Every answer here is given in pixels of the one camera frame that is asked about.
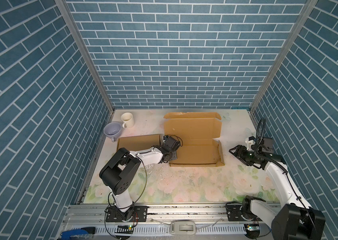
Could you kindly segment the lavender ceramic bowl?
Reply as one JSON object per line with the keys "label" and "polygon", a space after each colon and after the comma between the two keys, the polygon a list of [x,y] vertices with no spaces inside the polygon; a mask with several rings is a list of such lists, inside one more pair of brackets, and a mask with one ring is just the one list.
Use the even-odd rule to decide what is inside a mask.
{"label": "lavender ceramic bowl", "polygon": [[118,122],[112,122],[107,124],[104,127],[104,134],[107,138],[109,138],[112,142],[115,142],[122,134],[123,127]]}

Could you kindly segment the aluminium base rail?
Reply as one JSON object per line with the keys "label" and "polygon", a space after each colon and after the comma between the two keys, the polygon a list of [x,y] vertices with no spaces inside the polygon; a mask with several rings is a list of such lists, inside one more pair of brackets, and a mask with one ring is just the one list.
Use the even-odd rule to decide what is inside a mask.
{"label": "aluminium base rail", "polygon": [[[278,212],[281,205],[267,203]],[[270,228],[260,219],[242,216],[242,204],[138,204],[137,213],[129,221],[119,221],[103,205],[73,205],[68,209],[60,233],[73,229],[95,227],[96,233],[87,240],[201,240],[201,239],[273,239]],[[171,235],[173,221],[193,221],[194,236]]]}

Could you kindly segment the aluminium corner post left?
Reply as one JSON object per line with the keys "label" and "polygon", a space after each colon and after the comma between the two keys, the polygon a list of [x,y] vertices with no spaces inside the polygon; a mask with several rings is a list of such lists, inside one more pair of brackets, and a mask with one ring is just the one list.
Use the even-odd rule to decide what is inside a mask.
{"label": "aluminium corner post left", "polygon": [[66,1],[63,0],[55,0],[55,3],[80,51],[80,53],[82,54],[82,57],[84,59],[85,64],[88,67],[88,70],[90,71],[94,82],[96,84],[96,86],[98,87],[103,100],[105,101],[106,106],[108,107],[109,111],[111,114],[114,113],[115,109],[111,103],[110,98],[108,97],[106,90],[104,88],[104,85],[102,83],[102,80],[98,74],[98,71],[93,63],[93,60],[90,56],[90,53],[85,45],[85,42],[80,34],[80,31],[74,21],[73,15],[68,7],[68,4]]}

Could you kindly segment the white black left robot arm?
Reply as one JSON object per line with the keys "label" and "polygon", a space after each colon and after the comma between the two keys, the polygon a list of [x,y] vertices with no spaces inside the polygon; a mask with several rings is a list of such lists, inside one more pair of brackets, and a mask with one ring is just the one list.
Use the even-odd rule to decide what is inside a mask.
{"label": "white black left robot arm", "polygon": [[108,208],[111,215],[119,221],[129,221],[137,216],[134,211],[135,201],[132,200],[128,188],[137,171],[143,167],[168,163],[177,158],[177,150],[183,145],[178,136],[168,136],[160,146],[152,146],[148,150],[128,151],[120,148],[101,169],[99,177],[111,190],[114,204]]}

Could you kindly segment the aluminium corner post right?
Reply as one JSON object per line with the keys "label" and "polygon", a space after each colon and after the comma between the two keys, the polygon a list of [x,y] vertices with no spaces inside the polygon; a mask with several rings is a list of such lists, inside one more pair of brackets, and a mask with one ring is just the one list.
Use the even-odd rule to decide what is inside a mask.
{"label": "aluminium corner post right", "polygon": [[299,32],[303,28],[305,22],[307,21],[308,17],[310,16],[311,12],[313,11],[314,7],[316,6],[318,0],[307,0],[305,5],[303,6],[295,24],[291,28],[291,31],[286,38],[279,54],[275,58],[275,61],[270,68],[267,76],[265,77],[261,87],[259,88],[258,93],[256,94],[253,102],[251,103],[249,113],[253,114],[259,105],[263,95],[265,94],[267,88],[271,84],[274,76],[276,75],[277,71],[279,70],[281,64],[283,63],[286,55],[288,54],[289,50],[291,49],[293,43],[295,42]]}

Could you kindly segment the aluminium corner post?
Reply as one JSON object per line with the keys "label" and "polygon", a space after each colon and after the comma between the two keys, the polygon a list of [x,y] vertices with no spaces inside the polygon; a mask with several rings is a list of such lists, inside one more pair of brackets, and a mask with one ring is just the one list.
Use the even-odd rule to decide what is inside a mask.
{"label": "aluminium corner post", "polygon": [[106,106],[108,107],[109,111],[111,114],[114,113],[115,109],[111,103],[110,98],[108,97],[106,90],[104,88],[104,85],[102,83],[102,80],[98,74],[98,71],[93,63],[93,60],[90,56],[90,53],[85,45],[85,42],[80,34],[80,31],[74,21],[73,15],[68,7],[68,4],[66,1],[63,0],[55,0],[55,3],[80,51],[80,53],[82,54],[82,57],[84,59],[85,64],[88,67],[88,70],[90,71],[94,82],[96,84],[96,86],[98,87],[103,100],[105,101]]}
{"label": "aluminium corner post", "polygon": [[307,21],[308,17],[310,16],[311,12],[313,11],[314,7],[316,6],[318,0],[307,0],[305,5],[303,6],[295,24],[291,28],[291,31],[286,38],[279,54],[275,58],[275,61],[270,68],[267,76],[265,77],[261,87],[259,88],[258,93],[256,94],[253,102],[251,103],[249,113],[253,114],[259,105],[263,95],[265,94],[267,88],[271,84],[274,76],[276,75],[277,71],[279,70],[281,64],[283,63],[286,55],[288,54],[289,50],[291,49],[293,43],[295,42],[299,32],[303,28],[305,22]]}

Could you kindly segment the brown cardboard box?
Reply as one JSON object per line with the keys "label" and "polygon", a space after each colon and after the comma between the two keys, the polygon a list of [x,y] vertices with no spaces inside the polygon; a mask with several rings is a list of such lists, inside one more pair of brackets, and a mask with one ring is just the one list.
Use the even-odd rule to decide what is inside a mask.
{"label": "brown cardboard box", "polygon": [[148,150],[153,146],[161,145],[160,134],[123,137],[118,139],[117,150],[125,148],[128,151]]}
{"label": "brown cardboard box", "polygon": [[215,112],[167,113],[164,133],[177,136],[183,145],[177,150],[177,159],[171,167],[222,167],[222,118]]}

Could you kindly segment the blue black tool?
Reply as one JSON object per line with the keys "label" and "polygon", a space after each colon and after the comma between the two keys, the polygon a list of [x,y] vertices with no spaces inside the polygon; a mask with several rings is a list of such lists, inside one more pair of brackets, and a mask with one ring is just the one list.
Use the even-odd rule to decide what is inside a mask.
{"label": "blue black tool", "polygon": [[61,233],[59,240],[86,240],[92,239],[96,233],[95,227],[85,227],[81,229],[73,229]]}

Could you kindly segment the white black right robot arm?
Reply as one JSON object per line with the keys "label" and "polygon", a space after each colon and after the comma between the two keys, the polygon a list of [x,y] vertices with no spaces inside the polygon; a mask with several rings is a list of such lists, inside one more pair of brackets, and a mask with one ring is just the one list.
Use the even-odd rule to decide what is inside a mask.
{"label": "white black right robot arm", "polygon": [[245,196],[241,213],[245,219],[262,220],[271,230],[275,240],[319,240],[322,238],[326,218],[314,209],[298,190],[289,176],[282,156],[249,151],[238,145],[229,152],[248,167],[266,172],[270,178],[281,204],[281,209],[272,210],[265,200],[259,197]]}

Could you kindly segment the cream ceramic mug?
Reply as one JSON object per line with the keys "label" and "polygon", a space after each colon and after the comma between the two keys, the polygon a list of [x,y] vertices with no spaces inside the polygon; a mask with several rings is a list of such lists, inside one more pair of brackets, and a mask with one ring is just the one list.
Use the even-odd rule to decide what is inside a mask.
{"label": "cream ceramic mug", "polygon": [[134,116],[132,113],[123,113],[121,115],[121,120],[123,122],[122,127],[124,129],[133,128],[135,125],[135,120],[134,120]]}

